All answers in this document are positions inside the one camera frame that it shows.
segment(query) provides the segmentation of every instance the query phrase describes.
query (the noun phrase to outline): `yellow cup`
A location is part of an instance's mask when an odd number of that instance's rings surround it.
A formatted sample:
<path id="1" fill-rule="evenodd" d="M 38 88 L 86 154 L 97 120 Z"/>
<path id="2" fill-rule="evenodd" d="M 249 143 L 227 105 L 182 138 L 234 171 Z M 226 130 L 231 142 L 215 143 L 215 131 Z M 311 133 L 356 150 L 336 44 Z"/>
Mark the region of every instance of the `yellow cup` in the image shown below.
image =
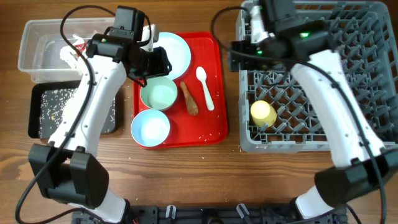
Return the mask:
<path id="1" fill-rule="evenodd" d="M 270 127 L 276 121 L 275 109 L 264 100 L 254 102 L 251 106 L 250 114 L 254 123 L 260 128 L 263 127 L 265 123 Z"/>

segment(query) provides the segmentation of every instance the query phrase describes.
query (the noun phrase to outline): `light blue plate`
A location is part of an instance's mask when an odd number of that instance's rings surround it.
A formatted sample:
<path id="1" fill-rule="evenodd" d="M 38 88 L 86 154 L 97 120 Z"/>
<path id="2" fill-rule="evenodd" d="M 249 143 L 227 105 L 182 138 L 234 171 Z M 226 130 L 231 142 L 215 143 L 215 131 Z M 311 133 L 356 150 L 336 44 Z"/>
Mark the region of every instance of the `light blue plate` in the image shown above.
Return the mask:
<path id="1" fill-rule="evenodd" d="M 132 138 L 141 146 L 154 147 L 164 142 L 170 132 L 170 121 L 158 110 L 144 110 L 131 123 Z"/>
<path id="2" fill-rule="evenodd" d="M 173 66 L 173 70 L 168 77 L 174 80 L 187 71 L 191 63 L 191 50 L 184 39 L 177 34 L 161 32 L 159 40 L 154 43 L 154 47 L 163 47 L 166 50 L 167 58 Z"/>

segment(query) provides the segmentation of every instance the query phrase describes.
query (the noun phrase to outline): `wooden spoon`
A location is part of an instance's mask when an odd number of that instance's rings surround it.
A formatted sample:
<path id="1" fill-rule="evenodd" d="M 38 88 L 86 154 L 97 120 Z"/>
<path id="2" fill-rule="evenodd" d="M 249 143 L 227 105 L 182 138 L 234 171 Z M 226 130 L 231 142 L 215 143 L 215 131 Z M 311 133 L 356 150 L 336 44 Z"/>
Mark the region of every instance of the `wooden spoon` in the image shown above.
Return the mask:
<path id="1" fill-rule="evenodd" d="M 184 92 L 185 103 L 187 104 L 188 113 L 192 116 L 196 116 L 199 113 L 199 109 L 195 100 L 193 100 L 191 94 L 188 91 L 188 88 L 184 82 L 181 82 L 181 89 Z"/>

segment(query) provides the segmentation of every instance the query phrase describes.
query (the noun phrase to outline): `gray dish rack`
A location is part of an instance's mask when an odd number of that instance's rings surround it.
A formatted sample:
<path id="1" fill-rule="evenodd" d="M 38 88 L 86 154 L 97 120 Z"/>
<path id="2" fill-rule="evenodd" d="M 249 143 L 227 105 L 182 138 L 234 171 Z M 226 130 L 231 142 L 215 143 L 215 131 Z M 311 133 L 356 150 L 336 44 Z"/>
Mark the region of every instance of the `gray dish rack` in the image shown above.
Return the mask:
<path id="1" fill-rule="evenodd" d="M 366 119 L 387 148 L 398 142 L 398 51 L 388 8 L 381 2 L 294 1 L 305 19 L 325 20 L 340 44 L 343 68 Z M 243 7 L 251 9 L 253 1 Z M 241 11 L 236 22 L 239 40 L 250 35 Z M 246 152 L 328 151 L 329 143 L 301 86 L 284 69 L 239 71 L 239 135 Z M 268 84 L 278 82 L 271 88 Z M 257 127 L 250 107 L 266 100 L 277 121 Z"/>

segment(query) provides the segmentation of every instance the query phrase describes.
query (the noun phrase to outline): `white spoon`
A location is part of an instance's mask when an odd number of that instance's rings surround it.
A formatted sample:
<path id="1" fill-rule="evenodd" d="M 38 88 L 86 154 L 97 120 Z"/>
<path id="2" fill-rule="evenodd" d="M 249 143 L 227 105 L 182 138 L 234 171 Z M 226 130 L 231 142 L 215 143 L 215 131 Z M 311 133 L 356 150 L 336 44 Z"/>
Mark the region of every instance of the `white spoon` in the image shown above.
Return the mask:
<path id="1" fill-rule="evenodd" d="M 214 110 L 214 103 L 213 100 L 211 99 L 209 89 L 207 88 L 206 85 L 206 72 L 202 67 L 197 68 L 197 78 L 199 79 L 199 81 L 201 81 L 201 84 L 203 85 L 203 91 L 205 92 L 207 109 L 212 111 Z"/>

